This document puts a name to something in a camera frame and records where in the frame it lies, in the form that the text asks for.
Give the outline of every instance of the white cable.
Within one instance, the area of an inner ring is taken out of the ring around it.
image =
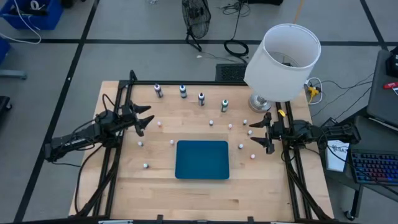
[[[316,101],[316,102],[313,102],[313,103],[309,103],[308,105],[315,105],[315,104],[318,104],[318,103],[320,103],[321,101],[322,101],[322,96],[323,96],[323,87],[322,87],[322,82],[321,82],[321,80],[319,79],[319,78],[317,78],[317,77],[312,77],[312,78],[309,78],[307,81],[306,81],[306,85],[307,85],[307,87],[308,87],[308,82],[310,82],[312,79],[315,79],[315,80],[318,80],[318,82],[319,82],[319,84],[321,85],[321,98],[318,100],[318,101]]]
[[[18,15],[19,15],[20,19],[24,22],[24,24],[25,24],[33,33],[35,33],[35,34],[39,37],[39,40],[38,40],[37,42],[29,42],[29,41],[24,41],[24,40],[17,40],[17,39],[14,39],[14,38],[12,38],[12,37],[9,37],[9,36],[7,36],[7,35],[4,35],[4,34],[2,34],[2,33],[0,33],[0,35],[3,36],[3,37],[5,37],[5,38],[7,38],[7,39],[10,39],[10,40],[13,40],[13,41],[19,42],[19,43],[27,43],[27,44],[39,44],[39,43],[41,43],[42,37],[41,37],[35,30],[33,30],[33,29],[30,27],[30,25],[28,25],[28,24],[25,22],[25,20],[22,18],[21,12],[19,11],[19,7],[18,7],[18,4],[17,4],[17,0],[14,0],[14,4],[15,4],[15,7],[16,7],[16,9],[17,9],[17,12],[18,12]]]

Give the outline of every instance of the white lampshade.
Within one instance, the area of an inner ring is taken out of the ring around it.
[[[274,26],[250,60],[244,81],[265,100],[292,100],[300,93],[320,54],[320,42],[308,29],[295,24]]]

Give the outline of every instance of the blue tray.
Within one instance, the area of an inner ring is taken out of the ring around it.
[[[228,179],[228,143],[226,141],[178,141],[175,177],[178,179]]]

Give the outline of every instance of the blue bin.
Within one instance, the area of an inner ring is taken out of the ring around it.
[[[28,23],[31,28],[35,27],[40,30],[54,30],[61,18],[63,7],[60,4],[60,0],[36,0],[40,6],[45,4],[47,16],[29,16],[24,15],[22,11],[26,8],[30,8],[30,0],[16,0],[18,3],[19,10],[22,18]],[[2,9],[0,10],[0,16],[3,17],[11,26],[15,29],[29,29],[24,22],[21,20],[19,15],[9,14],[13,8],[14,0],[7,0]]]
[[[0,64],[6,57],[9,49],[10,49],[10,44],[3,38],[0,38]]]

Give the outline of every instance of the small bottle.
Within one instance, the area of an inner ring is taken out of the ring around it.
[[[187,89],[185,88],[185,85],[180,85],[180,93],[181,93],[181,98],[187,97]]]
[[[155,84],[155,92],[156,92],[157,97],[159,97],[159,98],[163,97],[162,88],[160,87],[159,84]]]
[[[226,110],[228,109],[228,100],[223,100],[223,102],[221,103],[221,112],[226,112]]]
[[[199,93],[198,102],[200,106],[203,106],[205,104],[205,95],[203,93]]]

